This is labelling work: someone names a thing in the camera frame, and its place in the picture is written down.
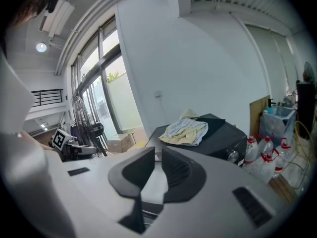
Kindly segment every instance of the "hair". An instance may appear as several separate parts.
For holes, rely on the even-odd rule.
[[[13,16],[10,25],[15,26],[30,19],[31,15],[39,15],[49,0],[25,0]]]

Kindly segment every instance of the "plastic water bottle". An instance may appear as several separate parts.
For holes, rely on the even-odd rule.
[[[269,136],[262,139],[259,143],[261,164],[256,176],[265,184],[268,184],[275,171],[275,161],[273,156],[273,143]]]
[[[245,170],[249,169],[250,166],[253,164],[253,162],[256,160],[257,155],[258,155],[258,143],[253,136],[250,136],[247,142],[247,151],[244,157],[243,169]]]
[[[281,145],[279,145],[276,149],[278,152],[278,157],[276,157],[276,167],[272,178],[277,178],[281,174],[283,168],[286,166],[290,157],[290,148],[291,147],[287,145],[286,137],[281,138]]]

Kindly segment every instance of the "cardboard box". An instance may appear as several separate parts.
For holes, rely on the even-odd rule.
[[[128,134],[119,134],[107,140],[107,146],[109,152],[124,153],[133,146],[133,143]]]

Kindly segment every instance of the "person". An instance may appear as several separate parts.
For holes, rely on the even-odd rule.
[[[14,14],[14,16],[7,20],[7,26],[5,30],[7,30],[8,28],[16,27],[29,21],[32,18],[37,17],[42,12],[42,10],[44,10],[48,6],[49,2],[50,0],[25,0],[19,7],[16,8],[16,13]],[[1,108],[0,116],[9,118],[0,121],[0,132],[8,134],[17,133],[18,136],[36,142],[44,150],[52,150],[51,147],[40,144],[25,131],[19,131],[21,130],[20,127],[23,124],[25,115],[29,112],[31,106],[34,103],[34,96],[27,91],[27,89],[24,87],[24,85],[21,83],[21,81],[18,79],[18,77],[8,64],[6,60],[4,36],[5,34],[3,34],[1,37],[0,47],[0,79],[2,79],[0,80],[0,101],[1,103],[6,103],[6,105]],[[23,96],[20,96],[20,103],[14,100],[11,101],[7,97],[5,93],[12,93],[11,90],[14,93],[18,93],[20,90],[24,90]]]

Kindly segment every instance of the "black speaker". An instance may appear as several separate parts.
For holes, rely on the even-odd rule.
[[[298,121],[300,121],[310,133],[314,121],[315,87],[312,82],[299,82],[296,86],[298,93]],[[309,138],[306,130],[302,126],[300,126],[299,134],[302,138]]]

